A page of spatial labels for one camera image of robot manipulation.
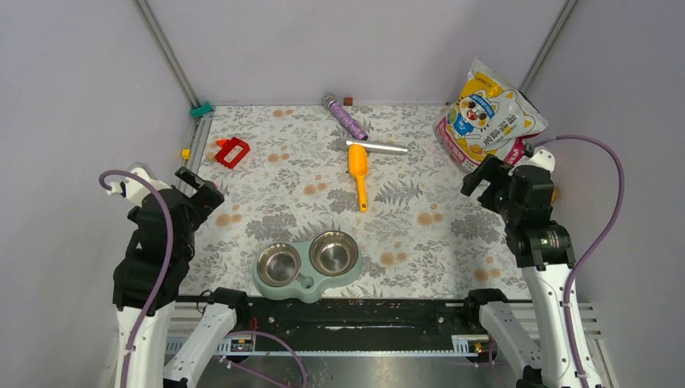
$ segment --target double pet bowl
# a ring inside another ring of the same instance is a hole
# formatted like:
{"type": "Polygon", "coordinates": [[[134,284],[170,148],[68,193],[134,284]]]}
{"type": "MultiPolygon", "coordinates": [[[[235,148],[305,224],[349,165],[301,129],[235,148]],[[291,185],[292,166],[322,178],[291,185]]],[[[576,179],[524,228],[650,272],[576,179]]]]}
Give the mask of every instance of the double pet bowl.
{"type": "Polygon", "coordinates": [[[355,281],[363,266],[355,240],[332,230],[307,242],[271,244],[254,261],[252,273],[264,297],[314,303],[326,289],[355,281]]]}

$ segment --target white wall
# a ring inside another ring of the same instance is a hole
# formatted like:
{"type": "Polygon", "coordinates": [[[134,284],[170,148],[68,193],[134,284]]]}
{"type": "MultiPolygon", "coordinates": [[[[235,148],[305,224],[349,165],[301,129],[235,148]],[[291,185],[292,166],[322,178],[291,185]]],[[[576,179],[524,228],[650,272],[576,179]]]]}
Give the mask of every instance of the white wall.
{"type": "Polygon", "coordinates": [[[474,57],[523,80],[563,0],[149,0],[191,84],[217,105],[444,103],[474,57]]]}
{"type": "MultiPolygon", "coordinates": [[[[685,3],[581,1],[529,97],[548,134],[597,137],[622,158],[623,211],[584,267],[620,386],[683,386],[685,3]]],[[[606,224],[616,169],[592,145],[560,141],[556,219],[576,253],[606,224]]]]}
{"type": "Polygon", "coordinates": [[[0,91],[0,385],[96,386],[133,226],[98,174],[170,178],[189,107],[130,1],[2,2],[0,91]]]}

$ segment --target floral pattern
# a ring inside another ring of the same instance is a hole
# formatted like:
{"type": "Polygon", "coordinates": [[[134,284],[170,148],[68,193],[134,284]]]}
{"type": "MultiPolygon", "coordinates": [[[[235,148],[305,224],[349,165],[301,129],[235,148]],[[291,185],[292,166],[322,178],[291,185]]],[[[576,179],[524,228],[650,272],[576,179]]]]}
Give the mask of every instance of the floral pattern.
{"type": "Polygon", "coordinates": [[[218,107],[199,174],[226,201],[195,234],[181,292],[227,287],[258,295],[251,265],[268,243],[342,230],[359,244],[364,270],[327,297],[461,298],[495,287],[529,298],[502,220],[460,194],[464,172],[433,134],[442,109],[349,108],[371,140],[410,148],[409,155],[368,155],[369,210],[360,213],[347,153],[334,145],[349,135],[324,107],[218,107]],[[250,145],[233,170],[214,158],[216,140],[231,137],[250,145]]]}

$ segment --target food package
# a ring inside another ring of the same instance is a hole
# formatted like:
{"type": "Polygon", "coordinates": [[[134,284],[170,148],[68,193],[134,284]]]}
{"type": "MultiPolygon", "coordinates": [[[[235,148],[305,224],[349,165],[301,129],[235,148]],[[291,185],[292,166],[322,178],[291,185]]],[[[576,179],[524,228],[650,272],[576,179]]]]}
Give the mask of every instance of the food package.
{"type": "Polygon", "coordinates": [[[488,154],[516,164],[523,139],[547,127],[547,120],[520,91],[478,59],[459,99],[435,122],[435,134],[468,172],[488,154]]]}

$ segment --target red plastic clip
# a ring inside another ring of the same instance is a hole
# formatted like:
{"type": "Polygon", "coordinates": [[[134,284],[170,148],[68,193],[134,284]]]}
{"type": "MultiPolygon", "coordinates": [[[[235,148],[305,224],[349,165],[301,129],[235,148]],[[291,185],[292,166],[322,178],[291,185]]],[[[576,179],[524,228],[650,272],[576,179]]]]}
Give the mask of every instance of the red plastic clip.
{"type": "Polygon", "coordinates": [[[216,160],[228,168],[234,168],[248,151],[250,151],[250,146],[247,143],[237,137],[231,137],[231,140],[224,141],[221,145],[221,150],[216,154],[216,160]]]}

